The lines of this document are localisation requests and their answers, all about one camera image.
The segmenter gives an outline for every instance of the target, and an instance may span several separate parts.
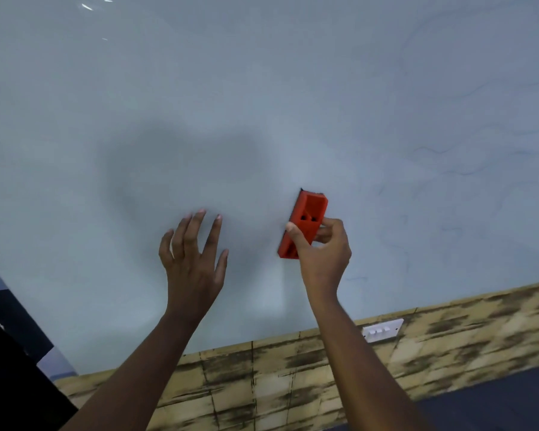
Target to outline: person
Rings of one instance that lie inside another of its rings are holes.
[[[159,256],[168,281],[163,317],[139,347],[63,427],[63,431],[143,431],[194,330],[223,286],[228,250],[216,253],[222,216],[211,227],[203,252],[198,231],[206,214],[184,217],[165,233]],[[312,246],[292,223],[303,282],[352,431],[429,430],[360,330],[341,307],[337,287],[351,258],[339,219],[323,219]]]

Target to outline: forearm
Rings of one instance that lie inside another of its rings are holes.
[[[143,431],[195,326],[164,316],[62,431]]]
[[[337,298],[310,302],[352,431],[431,429]]]

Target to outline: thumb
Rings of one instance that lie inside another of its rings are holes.
[[[298,253],[307,247],[311,246],[308,241],[305,239],[305,236],[302,233],[296,224],[293,222],[288,222],[286,224],[286,231],[290,235],[291,239],[294,241],[295,247],[298,250]]]

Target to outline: finger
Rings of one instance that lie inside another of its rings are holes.
[[[305,239],[302,230],[300,230],[293,222],[288,222],[286,224],[286,231],[290,235],[291,239],[294,241],[295,247],[298,250],[298,254],[303,250],[311,247],[311,245]]]
[[[214,284],[218,289],[218,292],[222,289],[223,281],[226,277],[226,268],[228,267],[228,254],[229,250],[224,249],[219,257],[218,265],[214,271]]]
[[[323,218],[321,224],[326,227],[331,227],[332,239],[337,239],[340,237],[342,239],[347,239],[347,234],[345,234],[345,228],[341,219]]]
[[[217,215],[214,224],[211,226],[210,235],[203,247],[202,259],[213,266],[216,262],[216,253],[218,251],[219,232],[222,229],[222,215]]]
[[[314,241],[326,244],[331,240],[332,232],[333,230],[331,229],[331,227],[322,227],[317,230]]]
[[[188,224],[190,223],[191,218],[192,218],[191,213],[188,213],[186,216],[184,216],[183,219],[178,224],[178,228],[176,228],[176,232],[173,233],[172,253],[173,253],[174,260],[183,260],[184,258],[184,234],[186,233],[186,230],[188,229]]]
[[[169,249],[170,242],[172,241],[173,230],[170,229],[165,232],[165,235],[162,236],[160,241],[160,248],[158,250],[158,255],[164,267],[170,266],[173,263],[173,255]]]
[[[198,210],[188,224],[188,229],[184,233],[184,260],[195,260],[199,257],[198,232],[205,215],[206,210]]]

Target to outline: person's right arm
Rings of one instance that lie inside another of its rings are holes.
[[[381,363],[358,327],[341,307],[337,287],[351,257],[343,223],[323,219],[311,246],[291,222],[311,309],[316,316],[345,415],[352,431],[433,430]]]

